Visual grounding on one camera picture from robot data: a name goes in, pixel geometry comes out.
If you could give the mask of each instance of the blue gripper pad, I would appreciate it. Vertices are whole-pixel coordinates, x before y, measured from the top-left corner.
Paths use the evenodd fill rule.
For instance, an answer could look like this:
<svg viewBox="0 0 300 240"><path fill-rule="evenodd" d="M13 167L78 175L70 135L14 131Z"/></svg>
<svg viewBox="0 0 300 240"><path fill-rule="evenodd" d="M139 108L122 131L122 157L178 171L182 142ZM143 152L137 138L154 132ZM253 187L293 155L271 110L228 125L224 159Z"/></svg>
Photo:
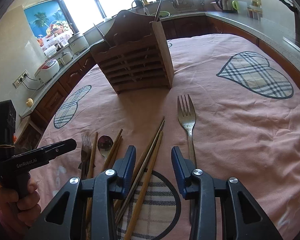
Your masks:
<svg viewBox="0 0 300 240"><path fill-rule="evenodd" d="M115 199L124 199L130 189L134 165L136 163L136 148L130 145L123 159L117 160L113 169L117 171L115 184L110 187L112 197Z"/></svg>
<svg viewBox="0 0 300 240"><path fill-rule="evenodd" d="M199 186L191 178L191 172L195 169L192 161L183 158L178 146L171 149L171 161L180 194L184 199L194 199Z"/></svg>

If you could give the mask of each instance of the pink tablecloth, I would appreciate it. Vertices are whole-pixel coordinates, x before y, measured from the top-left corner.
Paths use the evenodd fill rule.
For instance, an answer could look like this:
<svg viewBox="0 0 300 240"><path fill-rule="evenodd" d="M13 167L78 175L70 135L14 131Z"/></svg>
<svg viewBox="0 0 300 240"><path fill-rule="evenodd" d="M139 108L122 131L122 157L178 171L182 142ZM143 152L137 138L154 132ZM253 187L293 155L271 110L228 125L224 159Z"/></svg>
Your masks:
<svg viewBox="0 0 300 240"><path fill-rule="evenodd" d="M31 172L39 182L42 208L69 178L80 175L81 133L90 135L91 140L95 131L115 138L123 128L119 157L128 145L135 145L138 158L163 115L166 123L154 170L177 188L171 148L179 146L188 157L186 132L178 122L177 96L189 94L196 110L193 137L198 167L215 178L237 177L283 238L293 239L300 230L300 90L274 60L244 38L211 34L169 43L175 71L171 90L143 89L117 95L98 66L74 88L70 96L85 87L79 97L72 96L75 106L68 119L60 122L58 113L59 119L48 125L39 146L74 138L77 149ZM232 56L244 51L266 57L270 67L290 81L293 95L290 87L287 99L265 97L217 76ZM102 164L103 157L97 152L95 175ZM189 204L181 199L181 206L176 226L164 239L189 238Z"/></svg>

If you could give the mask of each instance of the metal fork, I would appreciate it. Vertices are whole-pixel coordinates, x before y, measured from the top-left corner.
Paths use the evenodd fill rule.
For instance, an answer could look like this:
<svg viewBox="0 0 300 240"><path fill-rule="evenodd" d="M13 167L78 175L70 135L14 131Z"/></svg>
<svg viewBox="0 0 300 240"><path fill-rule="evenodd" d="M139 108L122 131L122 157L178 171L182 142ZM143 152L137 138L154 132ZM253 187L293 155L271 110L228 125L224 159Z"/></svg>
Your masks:
<svg viewBox="0 0 300 240"><path fill-rule="evenodd" d="M195 158L194 145L192 139L192 130L195 124L195 111L189 94L188 94L189 106L186 100L186 95L184 95L185 98L184 102L182 96L180 97L182 102L182 108L178 96L178 119L179 119L179 123L186 130L188 134L189 158L193 162L194 166L197 168L197 160Z"/></svg>
<svg viewBox="0 0 300 240"><path fill-rule="evenodd" d="M85 134L81 134L82 147L81 147L81 180L87 177L87 166L89 165L89 160L91 156L91 142L90 138Z"/></svg>

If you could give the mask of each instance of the yellow object on counter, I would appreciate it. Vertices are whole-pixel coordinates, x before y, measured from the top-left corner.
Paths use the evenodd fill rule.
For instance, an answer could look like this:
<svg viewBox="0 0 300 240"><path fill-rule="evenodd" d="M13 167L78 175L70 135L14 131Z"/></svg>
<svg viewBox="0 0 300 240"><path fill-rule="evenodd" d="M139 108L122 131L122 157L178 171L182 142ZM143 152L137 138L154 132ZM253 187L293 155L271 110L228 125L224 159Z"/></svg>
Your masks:
<svg viewBox="0 0 300 240"><path fill-rule="evenodd" d="M33 100L32 100L32 98L29 98L29 99L28 99L28 101L26 102L26 105L27 105L28 107L31 107L31 106L33 105Z"/></svg>

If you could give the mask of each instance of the green mug handle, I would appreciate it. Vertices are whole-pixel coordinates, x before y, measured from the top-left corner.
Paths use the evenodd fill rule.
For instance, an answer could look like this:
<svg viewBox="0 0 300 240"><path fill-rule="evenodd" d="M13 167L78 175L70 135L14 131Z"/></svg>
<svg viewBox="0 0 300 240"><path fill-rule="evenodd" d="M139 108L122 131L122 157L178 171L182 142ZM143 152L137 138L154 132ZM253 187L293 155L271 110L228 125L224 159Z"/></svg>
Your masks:
<svg viewBox="0 0 300 240"><path fill-rule="evenodd" d="M238 10L239 3L237 1L232 1L232 6L233 6L234 9Z"/></svg>

